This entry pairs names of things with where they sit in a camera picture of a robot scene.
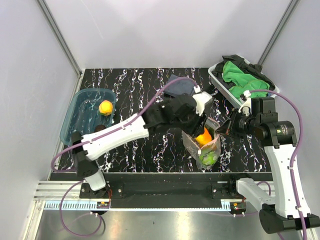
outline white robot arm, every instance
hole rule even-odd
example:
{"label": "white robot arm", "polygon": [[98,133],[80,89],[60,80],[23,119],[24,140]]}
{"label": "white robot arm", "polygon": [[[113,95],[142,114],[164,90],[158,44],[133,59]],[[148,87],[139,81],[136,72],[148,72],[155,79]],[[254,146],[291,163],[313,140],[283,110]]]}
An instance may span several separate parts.
{"label": "white robot arm", "polygon": [[[278,121],[275,99],[272,97],[249,98],[240,109],[233,109],[229,120],[217,132],[232,138],[244,138],[247,134],[261,141],[268,157],[274,182],[275,197],[266,194],[251,178],[233,180],[234,194],[244,196],[259,212],[263,229],[268,234],[287,230],[301,230],[302,213],[307,228],[320,226],[318,216],[311,214],[306,202],[297,159],[290,166],[290,159],[297,145],[294,126],[289,121]],[[291,182],[294,174],[295,186]],[[295,193],[299,196],[297,207]]]}
{"label": "white robot arm", "polygon": [[187,134],[197,137],[204,133],[207,106],[211,106],[212,96],[199,92],[193,96],[183,94],[172,100],[151,105],[143,114],[130,118],[104,130],[71,136],[73,145],[89,142],[76,147],[72,152],[76,172],[84,178],[93,191],[106,186],[103,173],[95,160],[106,152],[132,140],[148,137],[155,133],[165,133],[170,128],[180,128]]}

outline lemon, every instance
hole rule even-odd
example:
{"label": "lemon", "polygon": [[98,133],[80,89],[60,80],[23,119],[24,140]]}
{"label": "lemon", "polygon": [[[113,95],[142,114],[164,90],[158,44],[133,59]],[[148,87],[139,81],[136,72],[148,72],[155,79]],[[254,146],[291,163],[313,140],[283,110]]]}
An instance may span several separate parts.
{"label": "lemon", "polygon": [[102,114],[102,115],[110,115],[113,111],[113,104],[108,101],[108,100],[104,100],[100,105],[99,105],[99,112]]}

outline white basket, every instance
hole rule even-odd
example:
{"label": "white basket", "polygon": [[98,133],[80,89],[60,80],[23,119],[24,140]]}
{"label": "white basket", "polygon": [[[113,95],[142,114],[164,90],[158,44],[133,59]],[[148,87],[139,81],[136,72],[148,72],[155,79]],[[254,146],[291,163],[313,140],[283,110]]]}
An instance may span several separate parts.
{"label": "white basket", "polygon": [[[244,62],[245,62],[246,64],[250,64],[250,62],[249,62],[247,59],[245,59],[243,56],[240,56],[240,57],[244,59]],[[240,108],[240,106],[244,103],[244,101],[242,101],[241,99],[240,99],[240,101],[239,101],[238,99],[236,99],[236,98],[231,94],[231,92],[229,92],[229,90],[226,89],[226,87],[212,74],[212,71],[214,71],[214,70],[216,69],[216,66],[217,66],[217,64],[213,65],[212,67],[210,67],[210,68],[208,69],[208,72],[209,72],[209,74],[210,74],[210,76],[211,76],[212,84],[216,87],[216,89],[218,89],[218,91],[219,91],[220,93],[222,93],[222,95],[223,95],[235,108],[237,108],[237,109]],[[280,93],[279,88],[278,88],[276,85],[274,85],[274,86],[275,86],[274,91],[277,92],[277,93]],[[275,98],[276,96],[277,96],[277,95],[275,95],[275,94],[271,94],[271,95],[270,95],[270,97],[272,97],[272,98]]]}

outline black table surface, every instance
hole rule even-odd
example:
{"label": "black table surface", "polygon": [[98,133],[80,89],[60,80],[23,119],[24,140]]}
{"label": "black table surface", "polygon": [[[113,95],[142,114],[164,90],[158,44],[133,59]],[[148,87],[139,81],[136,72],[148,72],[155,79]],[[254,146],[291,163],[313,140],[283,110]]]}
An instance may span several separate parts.
{"label": "black table surface", "polygon": [[[209,116],[220,125],[226,121],[232,105],[211,83],[208,68],[86,69],[80,89],[111,89],[116,94],[113,120],[117,124],[139,112],[168,82],[171,74],[194,79],[213,97]],[[265,152],[254,136],[248,135],[245,140],[220,136],[220,140],[221,155],[206,172],[271,171]],[[197,168],[196,161],[184,147],[179,129],[128,142],[101,156],[98,164],[104,172],[204,172]],[[71,155],[66,153],[60,160],[59,169],[72,166]]]}

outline green cloth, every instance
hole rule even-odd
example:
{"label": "green cloth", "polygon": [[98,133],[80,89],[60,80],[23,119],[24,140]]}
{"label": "green cloth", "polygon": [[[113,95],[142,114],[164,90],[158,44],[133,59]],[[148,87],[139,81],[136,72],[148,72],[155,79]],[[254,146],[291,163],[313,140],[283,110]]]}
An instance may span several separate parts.
{"label": "green cloth", "polygon": [[[237,99],[246,90],[256,90],[256,89],[269,89],[269,84],[263,80],[257,79],[251,74],[244,73],[234,65],[231,61],[227,61],[223,66],[223,80],[226,83],[233,82],[235,86],[229,89],[230,93]],[[265,97],[266,92],[253,92],[251,93],[251,98]]]}

